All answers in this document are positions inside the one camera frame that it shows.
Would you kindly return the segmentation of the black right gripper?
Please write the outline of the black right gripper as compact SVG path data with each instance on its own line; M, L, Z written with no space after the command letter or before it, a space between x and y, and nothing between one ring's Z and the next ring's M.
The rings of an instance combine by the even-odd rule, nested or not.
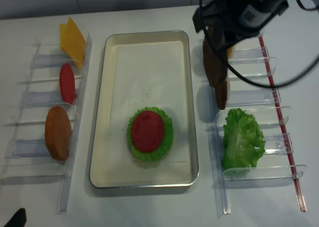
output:
M212 0L193 17L195 31L209 31L215 49L226 49L257 36L275 16L288 9L287 0Z

